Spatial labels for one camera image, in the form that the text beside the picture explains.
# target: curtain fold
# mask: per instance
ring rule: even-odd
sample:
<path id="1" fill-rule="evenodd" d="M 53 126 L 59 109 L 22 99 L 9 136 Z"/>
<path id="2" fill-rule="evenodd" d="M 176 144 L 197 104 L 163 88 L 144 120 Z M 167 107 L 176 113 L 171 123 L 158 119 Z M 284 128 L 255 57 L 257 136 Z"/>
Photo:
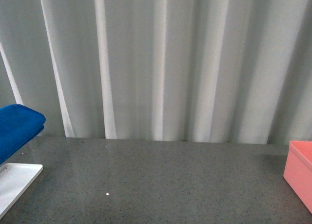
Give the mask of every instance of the curtain fold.
<path id="1" fill-rule="evenodd" d="M 312 140 L 312 0 L 0 0 L 0 54 L 42 135 Z"/>

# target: blue towel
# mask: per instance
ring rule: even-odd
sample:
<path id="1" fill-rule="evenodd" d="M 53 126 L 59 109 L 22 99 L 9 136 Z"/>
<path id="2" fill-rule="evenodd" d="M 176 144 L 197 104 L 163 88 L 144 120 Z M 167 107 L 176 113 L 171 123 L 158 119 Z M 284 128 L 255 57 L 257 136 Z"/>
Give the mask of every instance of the blue towel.
<path id="1" fill-rule="evenodd" d="M 0 108 L 0 164 L 39 134 L 45 117 L 21 104 Z"/>

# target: gray countertop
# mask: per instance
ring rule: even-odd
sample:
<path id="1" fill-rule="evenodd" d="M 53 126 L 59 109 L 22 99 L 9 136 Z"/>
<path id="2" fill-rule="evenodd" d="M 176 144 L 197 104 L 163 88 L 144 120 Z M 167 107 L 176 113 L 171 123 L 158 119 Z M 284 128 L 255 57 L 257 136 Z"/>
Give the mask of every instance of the gray countertop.
<path id="1" fill-rule="evenodd" d="M 0 223 L 312 223 L 286 145 L 36 137 L 6 162 L 42 173 Z"/>

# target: pink plastic bin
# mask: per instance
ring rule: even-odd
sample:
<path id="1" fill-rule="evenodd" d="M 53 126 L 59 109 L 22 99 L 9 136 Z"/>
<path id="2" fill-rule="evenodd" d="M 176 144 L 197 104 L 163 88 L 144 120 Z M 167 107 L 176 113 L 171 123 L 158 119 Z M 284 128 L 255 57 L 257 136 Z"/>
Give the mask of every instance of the pink plastic bin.
<path id="1" fill-rule="evenodd" d="M 312 142 L 290 141 L 284 178 L 312 213 Z"/>

